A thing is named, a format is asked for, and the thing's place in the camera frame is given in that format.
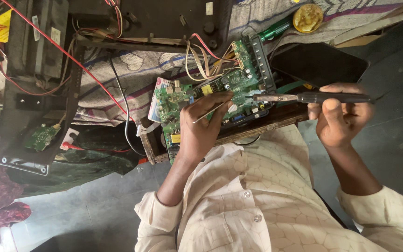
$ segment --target small circuit board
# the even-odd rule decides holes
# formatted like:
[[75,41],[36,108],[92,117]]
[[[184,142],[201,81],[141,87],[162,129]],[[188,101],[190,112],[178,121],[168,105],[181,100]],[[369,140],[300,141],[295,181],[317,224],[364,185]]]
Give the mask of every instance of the small circuit board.
[[61,127],[59,124],[50,127],[42,124],[41,127],[35,130],[30,138],[25,140],[23,146],[29,149],[42,151],[51,144],[52,139],[57,135],[60,129]]
[[251,98],[254,94],[274,92],[274,89],[269,88],[264,81],[264,78],[269,77],[263,74],[267,70],[261,68],[264,65],[268,65],[266,59],[262,59],[262,57],[260,58],[255,54],[258,49],[253,47],[249,37],[243,37],[241,40],[235,41],[232,43],[232,48],[239,61],[239,66],[235,66],[236,69],[233,69],[225,76],[194,89],[196,99],[216,92],[234,92],[232,98],[234,104],[223,117],[223,129],[238,125],[246,118],[254,119],[267,114],[266,111],[273,106],[272,103],[257,102]]
[[171,164],[180,150],[180,111],[194,102],[192,85],[167,87],[155,90],[157,106],[160,112],[161,127]]

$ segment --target shirt button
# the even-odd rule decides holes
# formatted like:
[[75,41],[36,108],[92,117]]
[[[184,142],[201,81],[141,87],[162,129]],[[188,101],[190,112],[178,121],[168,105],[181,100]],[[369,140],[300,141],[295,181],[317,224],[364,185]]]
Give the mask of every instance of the shirt button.
[[254,216],[254,221],[255,222],[260,222],[262,220],[262,216],[260,214],[257,214]]

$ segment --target floor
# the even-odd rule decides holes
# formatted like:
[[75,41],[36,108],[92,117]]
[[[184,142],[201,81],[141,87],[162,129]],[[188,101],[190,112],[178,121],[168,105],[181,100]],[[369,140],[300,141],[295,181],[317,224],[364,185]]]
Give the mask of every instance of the floor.
[[[403,194],[403,24],[374,43],[344,51],[371,61],[362,84],[373,97],[385,94],[353,145],[382,184]],[[315,188],[354,228],[334,198],[339,182],[315,126],[315,121],[299,123],[309,146]],[[66,192],[24,198],[32,215],[1,229],[0,251],[28,252],[54,236],[62,252],[133,251],[139,225],[134,205],[145,192],[158,189],[169,168],[169,163],[142,164],[125,176],[111,174]]]

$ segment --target patterned blanket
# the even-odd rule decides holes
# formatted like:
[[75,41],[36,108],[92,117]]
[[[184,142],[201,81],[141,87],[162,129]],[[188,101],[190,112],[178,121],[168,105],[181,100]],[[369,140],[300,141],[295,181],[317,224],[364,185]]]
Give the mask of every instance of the patterned blanket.
[[[229,41],[261,32],[292,14],[301,5],[311,2],[318,4],[324,12],[320,28],[309,34],[289,29],[280,40],[266,41],[268,53],[286,43],[329,43],[344,32],[381,19],[403,4],[403,0],[236,0],[231,15]],[[104,49],[89,48],[84,65],[121,106],[125,106],[106,58]],[[192,83],[185,73],[184,54],[121,51],[113,61],[127,95],[131,117],[135,120],[147,116],[157,77],[171,80],[181,78],[182,84]],[[189,57],[188,63],[190,72],[196,72],[193,57]],[[121,110],[87,74],[82,76],[79,106],[76,124],[116,126],[126,120]]]

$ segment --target green circuit board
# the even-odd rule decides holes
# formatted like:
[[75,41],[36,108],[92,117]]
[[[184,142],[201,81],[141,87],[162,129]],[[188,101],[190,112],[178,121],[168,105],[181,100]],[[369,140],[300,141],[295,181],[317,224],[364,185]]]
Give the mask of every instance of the green circuit board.
[[51,144],[52,139],[60,129],[59,126],[46,127],[46,125],[42,125],[24,142],[24,147],[42,151]]
[[192,85],[155,90],[164,139],[171,164],[180,149],[180,111],[194,102]]
[[234,92],[232,98],[234,104],[223,117],[223,125],[237,123],[243,118],[259,113],[266,110],[267,106],[271,106],[267,102],[256,102],[250,98],[254,94],[260,94],[266,90],[265,84],[256,72],[259,70],[255,68],[253,63],[254,54],[249,51],[253,50],[253,47],[250,46],[250,43],[249,37],[243,37],[240,41],[232,44],[240,69],[239,67],[233,69],[227,75],[194,89],[196,98],[222,91]]

